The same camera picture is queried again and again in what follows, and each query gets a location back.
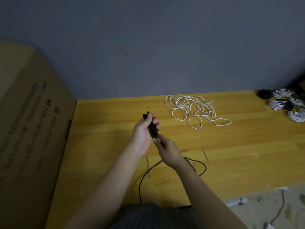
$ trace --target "coiled black cable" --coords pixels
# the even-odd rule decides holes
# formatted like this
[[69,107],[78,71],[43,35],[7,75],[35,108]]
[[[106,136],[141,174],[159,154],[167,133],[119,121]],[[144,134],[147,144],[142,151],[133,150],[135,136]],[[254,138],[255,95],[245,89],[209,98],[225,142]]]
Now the coiled black cable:
[[[206,166],[203,162],[197,161],[197,160],[193,160],[193,159],[191,159],[191,158],[186,158],[186,157],[184,157],[184,159],[189,163],[189,165],[190,165],[190,166],[193,168],[193,170],[195,170],[195,171],[196,171],[196,169],[191,165],[191,163],[190,163],[188,160],[191,160],[191,161],[193,161],[193,162],[199,162],[199,163],[201,163],[201,164],[204,165],[204,171],[203,171],[199,176],[203,175],[203,174],[206,172],[207,166]],[[141,199],[141,192],[140,192],[140,190],[141,190],[142,181],[143,181],[144,177],[146,176],[146,174],[148,174],[149,171],[151,171],[154,167],[156,167],[157,165],[159,165],[161,162],[163,162],[163,161],[161,160],[161,161],[159,161],[158,163],[154,164],[152,167],[150,167],[150,168],[144,173],[144,175],[143,175],[143,177],[142,177],[142,179],[141,179],[141,181],[140,181],[140,184],[139,184],[139,199],[140,199],[140,203],[141,203],[141,204],[142,204],[142,199]]]

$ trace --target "forearm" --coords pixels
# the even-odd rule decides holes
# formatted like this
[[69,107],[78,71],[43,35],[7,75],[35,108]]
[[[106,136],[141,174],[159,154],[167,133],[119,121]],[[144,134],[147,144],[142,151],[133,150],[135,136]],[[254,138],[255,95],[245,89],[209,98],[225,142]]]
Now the forearm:
[[65,229],[107,227],[120,208],[140,158],[128,145]]
[[202,228],[247,228],[187,162],[176,169]]

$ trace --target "cardboard box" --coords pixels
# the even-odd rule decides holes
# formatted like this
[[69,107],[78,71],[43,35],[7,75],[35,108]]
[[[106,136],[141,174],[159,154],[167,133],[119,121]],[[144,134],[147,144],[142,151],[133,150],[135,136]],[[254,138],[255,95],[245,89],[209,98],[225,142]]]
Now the cardboard box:
[[76,100],[35,48],[0,40],[0,227],[44,228]]

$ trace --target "finger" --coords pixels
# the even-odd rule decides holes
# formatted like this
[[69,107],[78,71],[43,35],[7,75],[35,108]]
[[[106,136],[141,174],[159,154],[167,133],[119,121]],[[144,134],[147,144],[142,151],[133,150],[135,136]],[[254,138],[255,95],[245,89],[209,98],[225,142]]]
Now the finger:
[[153,142],[154,142],[155,146],[158,148],[159,152],[161,152],[163,149],[162,143],[159,142],[156,138],[153,139]]
[[158,137],[164,145],[167,145],[169,142],[171,142],[171,140],[169,138],[167,138],[166,136],[163,136],[162,134],[158,134]]
[[157,129],[157,130],[159,130],[159,129],[160,129],[160,127],[161,127],[161,123],[160,123],[160,122],[158,122],[158,123],[156,124],[156,129]]
[[156,123],[159,122],[159,119],[157,117],[152,118],[152,123],[155,125]]
[[153,115],[151,113],[148,113],[147,118],[145,120],[143,120],[143,122],[141,123],[141,126],[143,128],[147,128],[150,125],[150,123],[152,122],[152,120],[153,120]]

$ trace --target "right hand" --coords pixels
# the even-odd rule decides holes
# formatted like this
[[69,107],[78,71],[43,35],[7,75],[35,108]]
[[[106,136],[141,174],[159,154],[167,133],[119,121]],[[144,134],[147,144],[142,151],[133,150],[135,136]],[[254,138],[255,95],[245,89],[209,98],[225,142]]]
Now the right hand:
[[185,162],[185,159],[175,142],[161,134],[159,134],[159,139],[160,141],[155,138],[153,142],[157,146],[159,155],[166,165],[176,169]]

